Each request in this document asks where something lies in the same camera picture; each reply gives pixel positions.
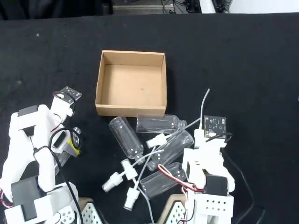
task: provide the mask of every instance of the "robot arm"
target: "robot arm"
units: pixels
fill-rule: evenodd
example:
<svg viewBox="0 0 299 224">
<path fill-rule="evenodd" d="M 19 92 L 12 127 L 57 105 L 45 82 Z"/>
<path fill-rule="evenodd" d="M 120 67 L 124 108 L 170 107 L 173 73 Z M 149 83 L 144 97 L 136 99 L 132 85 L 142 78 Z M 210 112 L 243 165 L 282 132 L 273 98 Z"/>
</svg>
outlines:
<svg viewBox="0 0 299 224">
<path fill-rule="evenodd" d="M 82 95 L 69 87 L 65 89 L 69 90 L 70 93 L 66 95 L 71 95 L 71 99 L 77 100 Z M 76 210 L 74 199 L 65 183 L 62 188 L 55 186 L 54 158 L 50 150 L 43 147 L 48 146 L 54 130 L 63 127 L 62 122 L 67 115 L 73 114 L 70 106 L 74 101 L 69 103 L 54 97 L 53 102 L 55 103 L 51 111 L 46 105 L 32 106 L 19 110 L 11 117 L 9 152 L 0 179 L 0 187 L 5 196 L 14 203 L 14 207 L 5 210 L 8 224 L 35 224 L 51 220 L 58 211 L 68 206 L 72 213 Z M 69 140 L 68 131 L 59 132 L 53 138 L 51 149 L 55 153 L 62 153 L 67 149 Z M 38 178 L 31 177 L 20 181 L 26 166 L 34 160 L 39 163 Z M 71 188 L 78 197 L 76 187 L 71 184 Z"/>
<path fill-rule="evenodd" d="M 234 197 L 229 193 L 235 189 L 235 180 L 223 166 L 221 148 L 226 146 L 226 138 L 211 137 L 226 132 L 226 119 L 204 117 L 204 129 L 194 132 L 195 148 L 184 150 L 182 167 L 188 182 L 203 193 L 188 190 L 186 220 L 190 224 L 230 224 L 233 216 Z"/>
</svg>

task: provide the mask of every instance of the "black fabric surface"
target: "black fabric surface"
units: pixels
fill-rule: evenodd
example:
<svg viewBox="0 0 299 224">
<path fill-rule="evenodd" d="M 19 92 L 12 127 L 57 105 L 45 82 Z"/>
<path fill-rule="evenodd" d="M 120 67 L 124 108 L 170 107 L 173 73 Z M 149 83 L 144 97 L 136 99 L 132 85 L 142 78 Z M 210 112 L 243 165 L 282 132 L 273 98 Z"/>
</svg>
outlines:
<svg viewBox="0 0 299 224">
<path fill-rule="evenodd" d="M 101 188 L 113 172 L 121 172 L 125 155 L 108 128 L 111 118 L 96 113 L 95 87 L 103 49 L 165 52 L 167 114 L 190 123 L 210 87 L 204 114 L 227 117 L 234 136 L 225 150 L 243 170 L 257 205 L 267 209 L 263 223 L 297 223 L 298 24 L 299 14 L 0 22 L 0 164 L 7 157 L 11 114 L 35 104 L 50 106 L 51 93 L 70 86 L 83 93 L 72 121 L 83 131 L 85 152 L 66 163 L 67 178 L 79 196 L 95 200 L 109 223 L 149 223 L 141 196 L 132 212 L 123 209 L 132 183 L 109 193 Z M 129 121 L 135 125 L 135 119 Z M 143 142 L 150 138 L 138 136 Z M 237 215 L 250 197 L 239 173 L 225 163 L 236 182 Z M 151 200 L 156 221 L 173 193 L 178 186 Z M 243 223 L 255 223 L 260 212 L 254 209 Z"/>
</svg>

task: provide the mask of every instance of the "plastic bottle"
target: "plastic bottle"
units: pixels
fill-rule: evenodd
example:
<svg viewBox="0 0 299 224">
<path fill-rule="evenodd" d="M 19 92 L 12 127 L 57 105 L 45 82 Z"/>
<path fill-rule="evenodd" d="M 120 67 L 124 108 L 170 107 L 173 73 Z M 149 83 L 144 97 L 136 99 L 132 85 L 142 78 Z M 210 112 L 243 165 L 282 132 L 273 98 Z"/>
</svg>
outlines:
<svg viewBox="0 0 299 224">
<path fill-rule="evenodd" d="M 138 116 L 136 131 L 143 133 L 174 133 L 185 127 L 187 122 L 175 115 L 164 115 L 163 118 L 149 118 Z"/>
<path fill-rule="evenodd" d="M 186 174 L 182 169 L 181 163 L 175 162 L 168 165 L 166 168 L 171 172 L 171 174 L 174 177 L 182 181 L 186 179 Z M 177 185 L 177 182 L 165 176 L 160 171 L 157 171 L 140 180 L 140 184 L 145 194 L 149 198 L 153 198 L 154 196 L 157 196 L 174 187 L 175 185 Z"/>
<path fill-rule="evenodd" d="M 159 164 L 167 166 L 183 153 L 184 148 L 188 148 L 193 143 L 194 140 L 187 131 L 179 130 L 168 139 L 166 144 L 157 149 L 164 149 L 164 152 L 152 155 L 152 159 L 147 167 L 150 171 L 153 171 Z"/>
<path fill-rule="evenodd" d="M 143 154 L 143 145 L 125 117 L 116 117 L 110 121 L 109 127 L 129 159 L 138 160 Z"/>
</svg>

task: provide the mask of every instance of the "cardboard box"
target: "cardboard box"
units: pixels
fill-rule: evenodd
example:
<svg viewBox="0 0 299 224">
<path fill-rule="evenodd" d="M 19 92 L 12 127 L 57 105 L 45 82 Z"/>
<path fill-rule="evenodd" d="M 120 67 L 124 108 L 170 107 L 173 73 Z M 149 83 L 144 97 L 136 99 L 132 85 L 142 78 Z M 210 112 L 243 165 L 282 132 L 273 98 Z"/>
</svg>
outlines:
<svg viewBox="0 0 299 224">
<path fill-rule="evenodd" d="M 99 115 L 163 117 L 166 92 L 164 53 L 102 52 L 95 99 Z"/>
</svg>

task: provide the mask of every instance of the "black cable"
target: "black cable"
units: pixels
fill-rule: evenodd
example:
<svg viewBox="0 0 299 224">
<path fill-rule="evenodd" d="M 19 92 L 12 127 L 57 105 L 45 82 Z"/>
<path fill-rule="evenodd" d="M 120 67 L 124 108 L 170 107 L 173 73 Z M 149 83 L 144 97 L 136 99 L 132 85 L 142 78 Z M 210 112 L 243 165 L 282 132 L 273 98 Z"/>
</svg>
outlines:
<svg viewBox="0 0 299 224">
<path fill-rule="evenodd" d="M 241 174 L 241 176 L 243 178 L 243 181 L 244 181 L 244 183 L 246 185 L 246 188 L 247 188 L 247 190 L 248 190 L 248 192 L 250 194 L 250 197 L 251 197 L 251 204 L 250 204 L 250 206 L 232 222 L 232 224 L 239 224 L 243 220 L 243 218 L 246 217 L 250 213 L 250 211 L 253 209 L 254 203 L 255 203 L 255 199 L 254 199 L 252 190 L 251 190 L 250 186 L 248 185 L 247 180 L 246 180 L 246 178 L 245 178 L 242 170 L 229 157 L 229 155 L 225 152 L 225 150 L 222 150 L 221 152 L 222 152 L 222 154 L 224 154 L 226 156 L 226 158 L 229 160 L 229 162 L 239 171 L 239 173 Z"/>
<path fill-rule="evenodd" d="M 70 132 L 70 134 L 71 134 L 71 142 L 72 142 L 73 146 L 74 146 L 76 149 L 80 150 L 80 148 L 81 148 L 81 142 L 82 142 L 82 141 L 79 141 L 78 145 L 76 146 L 76 144 L 75 144 L 75 140 L 74 140 L 74 136 L 73 136 L 73 133 L 75 133 L 75 134 L 78 136 L 79 139 L 80 139 L 80 134 L 79 134 L 78 132 L 76 132 L 75 130 L 73 130 L 73 129 L 71 129 L 71 128 L 67 128 L 67 127 L 59 128 L 58 130 L 56 130 L 56 131 L 51 135 L 50 140 L 49 140 L 49 147 L 52 146 L 53 137 L 54 137 L 58 132 L 63 131 L 63 130 L 66 130 L 66 131 L 69 131 L 69 132 Z"/>
<path fill-rule="evenodd" d="M 225 141 L 224 141 L 225 143 L 227 143 L 227 142 L 232 138 L 233 134 L 232 134 L 232 133 L 229 133 L 229 132 L 224 132 L 224 133 L 221 133 L 221 134 L 217 134 L 217 135 L 215 135 L 215 136 L 209 138 L 208 140 L 206 140 L 206 142 L 209 142 L 209 141 L 211 141 L 211 140 L 213 140 L 213 139 L 216 139 L 216 138 L 219 138 L 219 137 L 221 137 L 221 136 L 229 136 L 229 138 L 228 138 L 228 139 L 225 139 Z"/>
<path fill-rule="evenodd" d="M 55 224 L 57 224 L 57 223 L 59 223 L 60 222 L 60 219 L 61 219 L 61 217 L 62 217 L 62 215 L 58 212 L 58 214 L 60 215 L 60 218 L 59 218 L 59 220 L 55 223 Z"/>
<path fill-rule="evenodd" d="M 194 217 L 194 213 L 195 213 L 195 200 L 194 200 L 193 213 L 192 213 L 191 218 L 189 218 L 188 220 L 181 219 L 177 222 L 177 224 L 179 224 L 180 222 L 185 222 L 185 223 L 190 222 Z"/>
<path fill-rule="evenodd" d="M 165 6 L 167 5 L 167 3 L 169 2 L 170 0 L 167 0 L 166 2 L 165 2 L 165 4 L 163 4 L 163 0 L 161 0 L 161 4 L 162 4 L 162 11 L 163 11 L 163 13 L 164 14 L 166 14 L 167 13 L 167 11 L 166 11 L 166 9 L 165 9 Z"/>
<path fill-rule="evenodd" d="M 79 133 L 77 133 L 75 130 L 70 129 L 70 128 L 67 128 L 67 127 L 59 128 L 57 131 L 55 131 L 55 132 L 51 135 L 50 140 L 49 140 L 49 145 L 48 145 L 47 148 L 50 150 L 51 154 L 53 155 L 53 157 L 54 157 L 54 159 L 55 159 L 55 161 L 56 161 L 56 163 L 57 163 L 57 166 L 58 166 L 58 168 L 59 168 L 60 175 L 61 175 L 63 181 L 66 183 L 66 185 L 67 185 L 67 187 L 68 187 L 68 189 L 69 189 L 69 191 L 70 191 L 70 193 L 71 193 L 71 196 L 72 196 L 72 198 L 73 198 L 73 200 L 74 200 L 74 202 L 75 202 L 75 205 L 76 205 L 76 207 L 77 207 L 77 210 L 78 210 L 78 213 L 79 213 L 79 216 L 80 216 L 81 223 L 84 223 L 84 222 L 83 222 L 82 213 L 81 213 L 81 210 L 80 210 L 78 201 L 77 201 L 77 199 L 76 199 L 76 196 L 75 196 L 75 194 L 74 194 L 74 192 L 73 192 L 73 190 L 72 190 L 72 188 L 71 188 L 71 186 L 70 186 L 70 183 L 68 182 L 68 180 L 66 180 L 66 178 L 65 178 L 65 176 L 64 176 L 64 174 L 63 174 L 63 172 L 62 172 L 62 166 L 61 166 L 61 163 L 60 163 L 60 161 L 59 161 L 59 158 L 57 157 L 57 155 L 56 155 L 56 154 L 52 151 L 52 149 L 51 149 L 52 141 L 53 141 L 53 137 L 54 137 L 57 133 L 59 133 L 60 131 L 63 131 L 63 130 L 67 130 L 67 131 L 70 132 L 70 135 L 71 135 L 71 141 L 72 141 L 74 147 L 75 147 L 76 149 L 79 149 L 79 148 L 76 146 L 76 144 L 75 144 L 75 142 L 74 142 L 74 140 L 73 140 L 73 133 L 75 133 L 75 134 L 78 136 L 78 138 L 80 138 Z"/>
<path fill-rule="evenodd" d="M 56 91 L 56 92 L 53 92 L 53 96 L 55 96 L 55 97 L 57 97 L 57 98 L 59 98 L 59 99 L 62 99 L 61 97 L 59 97 L 59 95 L 58 94 L 63 94 L 63 95 L 67 95 L 67 96 L 69 96 L 72 100 L 73 100 L 73 102 L 74 102 L 74 106 L 73 106 L 73 113 L 75 112 L 75 110 L 76 110 L 76 100 L 75 100 L 75 98 L 71 95 L 71 94 L 69 94 L 68 92 L 64 92 L 64 91 Z"/>
<path fill-rule="evenodd" d="M 175 8 L 175 6 L 179 9 L 179 11 L 181 11 L 181 13 L 183 14 L 183 10 L 177 5 L 177 1 L 173 1 L 173 8 Z"/>
</svg>

